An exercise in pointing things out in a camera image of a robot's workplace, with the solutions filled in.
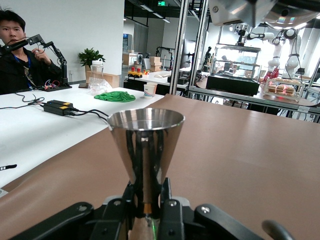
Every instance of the jigger rim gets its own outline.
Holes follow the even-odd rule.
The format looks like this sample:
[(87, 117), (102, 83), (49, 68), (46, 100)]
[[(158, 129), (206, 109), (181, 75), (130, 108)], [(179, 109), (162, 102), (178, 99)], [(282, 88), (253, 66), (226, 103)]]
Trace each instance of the jigger rim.
[[(128, 112), (138, 112), (138, 111), (165, 111), (165, 112), (170, 112), (176, 115), (177, 118), (179, 118), (178, 122), (175, 123), (170, 123), (164, 126), (159, 126), (159, 127), (152, 127), (152, 128), (137, 128), (137, 127), (124, 127), (123, 125), (118, 125), (115, 123), (112, 123), (112, 120), (115, 118), (115, 116), (120, 116), (123, 115), (124, 113), (128, 113)], [(118, 112), (115, 112), (113, 114), (111, 114), (108, 118), (107, 118), (107, 122), (109, 124), (109, 128), (110, 130), (115, 129), (115, 128), (120, 128), (120, 129), (125, 129), (125, 130), (129, 130), (129, 131), (156, 131), (156, 130), (164, 130), (164, 129), (170, 129), (170, 128), (174, 128), (177, 127), (181, 124), (183, 124), (183, 122), (186, 120), (186, 117), (175, 110), (170, 110), (170, 109), (166, 109), (166, 108), (157, 108), (157, 107), (145, 107), (145, 108), (132, 108), (132, 109), (127, 109), (127, 110), (121, 110)]]

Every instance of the blue lanyard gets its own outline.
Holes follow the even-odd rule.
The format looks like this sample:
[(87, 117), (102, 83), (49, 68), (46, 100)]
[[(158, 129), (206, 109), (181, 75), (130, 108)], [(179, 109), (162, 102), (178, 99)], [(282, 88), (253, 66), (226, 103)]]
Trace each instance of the blue lanyard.
[[(20, 63), (20, 61), (19, 61), (19, 58), (17, 58), (15, 55), (13, 55), (14, 56), (14, 58), (15, 58), (15, 60), (18, 62), (18, 63)], [(28, 77), (29, 77), (29, 75), (30, 75), (30, 67), (31, 67), (31, 60), (30, 60), (30, 57), (27, 55), (27, 58), (28, 58), (28, 75), (26, 76), (26, 78), (27, 78), (27, 81), (26, 81), (26, 83), (28, 84), (28, 87), (29, 88), (32, 88), (32, 86), (31, 86), (31, 84), (30, 84), (30, 82), (28, 81)]]

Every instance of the green exit sign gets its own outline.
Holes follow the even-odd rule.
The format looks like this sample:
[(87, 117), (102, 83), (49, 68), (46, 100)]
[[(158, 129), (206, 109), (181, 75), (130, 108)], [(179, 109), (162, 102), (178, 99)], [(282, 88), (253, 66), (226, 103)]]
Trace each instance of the green exit sign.
[(165, 1), (158, 1), (158, 6), (166, 6), (166, 2)]

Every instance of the green cloth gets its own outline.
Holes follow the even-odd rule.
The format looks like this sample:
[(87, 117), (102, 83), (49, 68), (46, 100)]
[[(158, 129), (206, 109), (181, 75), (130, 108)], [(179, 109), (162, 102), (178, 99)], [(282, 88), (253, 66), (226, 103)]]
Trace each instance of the green cloth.
[(105, 92), (100, 95), (94, 96), (95, 99), (100, 99), (109, 102), (128, 103), (136, 100), (134, 95), (129, 95), (126, 91), (112, 91)]

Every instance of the green leaves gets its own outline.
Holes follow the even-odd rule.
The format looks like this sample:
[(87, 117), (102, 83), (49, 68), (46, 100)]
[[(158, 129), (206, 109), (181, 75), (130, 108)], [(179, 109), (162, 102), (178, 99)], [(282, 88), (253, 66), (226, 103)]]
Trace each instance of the green leaves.
[(86, 48), (84, 52), (80, 52), (78, 54), (78, 57), (80, 58), (80, 63), (82, 66), (88, 65), (89, 67), (92, 65), (93, 60), (102, 59), (103, 62), (105, 62), (105, 58), (103, 58), (102, 54), (99, 54), (99, 51), (95, 51), (94, 48), (88, 49)]

